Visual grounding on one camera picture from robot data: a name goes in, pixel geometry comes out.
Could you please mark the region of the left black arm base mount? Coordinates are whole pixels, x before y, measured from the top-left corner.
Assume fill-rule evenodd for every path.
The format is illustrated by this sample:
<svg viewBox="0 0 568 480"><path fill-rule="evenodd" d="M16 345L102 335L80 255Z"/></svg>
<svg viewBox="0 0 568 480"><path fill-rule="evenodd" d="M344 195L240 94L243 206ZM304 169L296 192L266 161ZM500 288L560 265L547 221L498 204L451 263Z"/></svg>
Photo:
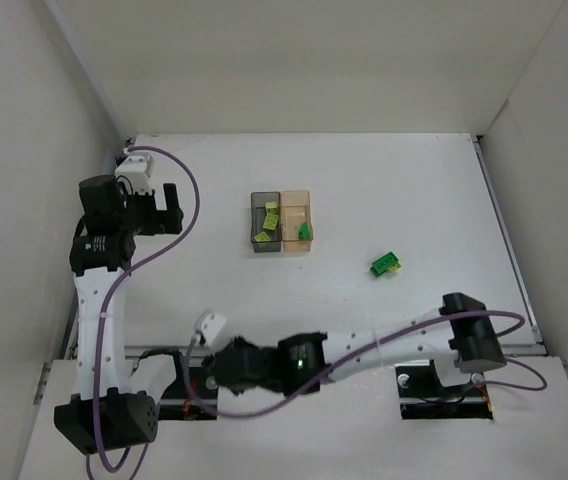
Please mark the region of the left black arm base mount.
<svg viewBox="0 0 568 480"><path fill-rule="evenodd" d="M201 366L189 368L191 388L210 408L217 408L218 389L213 380L209 380ZM181 376L164 391L159 407L160 421L214 421L211 415L196 404L188 394Z"/></svg>

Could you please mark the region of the orange transparent container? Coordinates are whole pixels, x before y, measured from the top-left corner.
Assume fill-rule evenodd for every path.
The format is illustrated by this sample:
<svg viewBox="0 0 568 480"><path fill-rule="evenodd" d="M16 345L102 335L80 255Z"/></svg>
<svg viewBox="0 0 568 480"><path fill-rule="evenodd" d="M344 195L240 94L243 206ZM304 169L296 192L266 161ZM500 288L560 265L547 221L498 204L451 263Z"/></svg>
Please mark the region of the orange transparent container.
<svg viewBox="0 0 568 480"><path fill-rule="evenodd" d="M310 226L311 239L302 241L298 238L300 225L307 222ZM280 193L280 225L283 249L288 253L308 253L313 242L310 192L308 190L282 191Z"/></svg>

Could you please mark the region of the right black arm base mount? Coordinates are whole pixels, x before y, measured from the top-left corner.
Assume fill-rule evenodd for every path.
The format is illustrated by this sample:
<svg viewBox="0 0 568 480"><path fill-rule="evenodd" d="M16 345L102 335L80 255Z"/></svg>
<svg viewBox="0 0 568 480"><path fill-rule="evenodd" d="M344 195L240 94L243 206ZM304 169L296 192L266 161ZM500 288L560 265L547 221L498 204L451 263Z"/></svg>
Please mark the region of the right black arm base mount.
<svg viewBox="0 0 568 480"><path fill-rule="evenodd" d="M445 386L433 362L395 367L403 420L492 420L493 412L482 374L455 374Z"/></svg>

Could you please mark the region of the grey transparent container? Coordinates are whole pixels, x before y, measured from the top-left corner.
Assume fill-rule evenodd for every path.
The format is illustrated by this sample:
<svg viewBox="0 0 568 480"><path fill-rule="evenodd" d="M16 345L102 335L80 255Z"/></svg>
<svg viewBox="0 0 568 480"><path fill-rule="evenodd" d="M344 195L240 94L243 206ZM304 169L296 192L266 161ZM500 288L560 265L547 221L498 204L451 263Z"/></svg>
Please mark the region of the grey transparent container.
<svg viewBox="0 0 568 480"><path fill-rule="evenodd" d="M251 244L255 253L281 251L280 193L276 191L252 192Z"/></svg>

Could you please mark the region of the dark green long lego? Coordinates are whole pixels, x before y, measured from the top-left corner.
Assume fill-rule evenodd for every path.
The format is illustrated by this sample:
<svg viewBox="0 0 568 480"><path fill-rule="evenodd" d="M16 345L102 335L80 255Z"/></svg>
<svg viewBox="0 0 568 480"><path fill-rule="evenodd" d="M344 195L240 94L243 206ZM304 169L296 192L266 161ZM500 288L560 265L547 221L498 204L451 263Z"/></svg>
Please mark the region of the dark green long lego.
<svg viewBox="0 0 568 480"><path fill-rule="evenodd" d="M378 259L372 262L370 267L370 273L374 277L379 277L389 272L388 271L389 267L395 262L399 262L398 257L393 252L388 252L387 254L383 255L382 257L379 257Z"/></svg>

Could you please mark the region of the lime green small lego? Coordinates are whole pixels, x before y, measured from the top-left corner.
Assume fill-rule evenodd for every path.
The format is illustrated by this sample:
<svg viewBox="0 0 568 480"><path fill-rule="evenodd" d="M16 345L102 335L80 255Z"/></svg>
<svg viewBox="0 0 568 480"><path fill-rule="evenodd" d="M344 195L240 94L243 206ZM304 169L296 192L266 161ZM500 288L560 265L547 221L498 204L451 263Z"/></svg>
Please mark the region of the lime green small lego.
<svg viewBox="0 0 568 480"><path fill-rule="evenodd" d="M268 212L277 213L278 212L278 203L277 202L266 202L265 208Z"/></svg>

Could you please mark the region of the pale yellow-green small lego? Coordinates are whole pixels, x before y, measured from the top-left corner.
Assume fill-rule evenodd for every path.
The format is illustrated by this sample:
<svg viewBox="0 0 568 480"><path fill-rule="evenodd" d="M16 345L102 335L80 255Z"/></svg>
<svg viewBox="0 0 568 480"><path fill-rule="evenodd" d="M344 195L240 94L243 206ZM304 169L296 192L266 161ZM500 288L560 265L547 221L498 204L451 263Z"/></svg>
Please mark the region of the pale yellow-green small lego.
<svg viewBox="0 0 568 480"><path fill-rule="evenodd" d="M264 242L270 242L271 238L265 231L262 231L259 234L255 235L253 237L253 240L257 243L264 243Z"/></svg>

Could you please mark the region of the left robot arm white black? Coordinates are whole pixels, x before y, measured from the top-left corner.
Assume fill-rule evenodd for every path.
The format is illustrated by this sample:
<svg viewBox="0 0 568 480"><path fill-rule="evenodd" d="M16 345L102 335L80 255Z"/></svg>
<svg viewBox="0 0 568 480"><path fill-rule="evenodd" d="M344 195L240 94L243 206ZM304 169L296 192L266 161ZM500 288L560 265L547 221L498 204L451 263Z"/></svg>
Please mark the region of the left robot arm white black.
<svg viewBox="0 0 568 480"><path fill-rule="evenodd" d="M124 307L138 236L178 235L183 212L175 185L155 193L126 177L82 181L83 207L70 267L78 296L77 367L68 403L54 410L57 430L83 455L127 449L157 436L160 399L175 380L173 359L151 355L132 372L125 358Z"/></svg>

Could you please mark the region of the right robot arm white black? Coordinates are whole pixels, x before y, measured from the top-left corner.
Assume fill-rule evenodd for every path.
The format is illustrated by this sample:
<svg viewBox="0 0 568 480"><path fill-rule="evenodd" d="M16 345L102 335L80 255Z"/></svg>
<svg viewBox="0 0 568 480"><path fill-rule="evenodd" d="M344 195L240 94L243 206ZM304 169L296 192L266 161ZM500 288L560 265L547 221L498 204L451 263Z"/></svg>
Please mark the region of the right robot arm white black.
<svg viewBox="0 0 568 480"><path fill-rule="evenodd" d="M486 306L462 293L397 332L296 334L275 346L257 346L236 337L203 361L217 385L239 395L261 388L291 397L303 386L315 393L380 366L427 360L445 373L485 373L506 365Z"/></svg>

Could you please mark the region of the lime green 2x3 lego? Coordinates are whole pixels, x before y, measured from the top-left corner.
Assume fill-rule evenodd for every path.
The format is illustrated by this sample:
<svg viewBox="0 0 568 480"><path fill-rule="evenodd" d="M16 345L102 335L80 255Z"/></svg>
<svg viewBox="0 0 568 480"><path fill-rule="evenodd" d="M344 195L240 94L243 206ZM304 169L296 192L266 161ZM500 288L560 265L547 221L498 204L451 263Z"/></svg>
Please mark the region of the lime green 2x3 lego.
<svg viewBox="0 0 568 480"><path fill-rule="evenodd" d="M279 215L277 213L266 212L262 228L265 231L276 231L279 224Z"/></svg>

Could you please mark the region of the dark green square lego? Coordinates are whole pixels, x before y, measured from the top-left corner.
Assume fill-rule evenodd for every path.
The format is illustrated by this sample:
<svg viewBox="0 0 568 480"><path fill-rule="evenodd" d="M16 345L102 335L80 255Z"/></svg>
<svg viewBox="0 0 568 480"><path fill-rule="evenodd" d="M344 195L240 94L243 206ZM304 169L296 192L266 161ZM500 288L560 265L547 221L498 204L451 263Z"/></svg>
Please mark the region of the dark green square lego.
<svg viewBox="0 0 568 480"><path fill-rule="evenodd" d="M298 238L302 241L307 241L310 240L311 237L312 235L309 224L307 222L302 223L298 230Z"/></svg>

